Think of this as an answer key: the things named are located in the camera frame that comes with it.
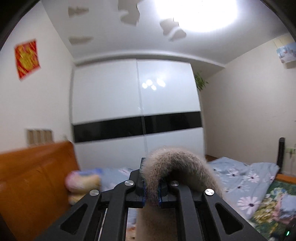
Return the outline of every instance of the sliding wardrobe door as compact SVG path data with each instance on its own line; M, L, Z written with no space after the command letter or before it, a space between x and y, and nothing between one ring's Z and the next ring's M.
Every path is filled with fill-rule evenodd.
M82 169L139 168L145 151L135 59L78 67L72 115Z
M147 152L181 146L204 154L200 103L191 65L137 60Z

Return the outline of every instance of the black glass stripe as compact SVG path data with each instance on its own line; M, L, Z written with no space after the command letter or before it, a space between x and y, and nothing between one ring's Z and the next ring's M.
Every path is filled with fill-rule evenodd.
M200 112L145 116L146 134L202 127Z
M88 142L202 127L200 112L138 116L73 125L75 142Z
M142 118L131 117L73 125L75 142L143 135Z

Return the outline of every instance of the wooden headboard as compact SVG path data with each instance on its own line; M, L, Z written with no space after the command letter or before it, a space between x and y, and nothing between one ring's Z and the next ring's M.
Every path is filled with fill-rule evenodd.
M70 208L64 183L73 170L71 142L0 154L0 214L17 241L34 240Z

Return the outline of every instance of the red decorative paper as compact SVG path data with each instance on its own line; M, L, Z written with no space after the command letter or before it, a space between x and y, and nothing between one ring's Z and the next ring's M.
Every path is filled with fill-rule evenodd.
M32 71L40 68L37 56L36 40L15 46L15 60L20 80Z

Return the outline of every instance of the green plant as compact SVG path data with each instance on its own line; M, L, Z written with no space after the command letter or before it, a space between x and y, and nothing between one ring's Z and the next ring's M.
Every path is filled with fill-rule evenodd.
M194 74L194 79L196 83L196 87L201 91L208 82L204 81L203 78L200 76L200 73L197 72Z

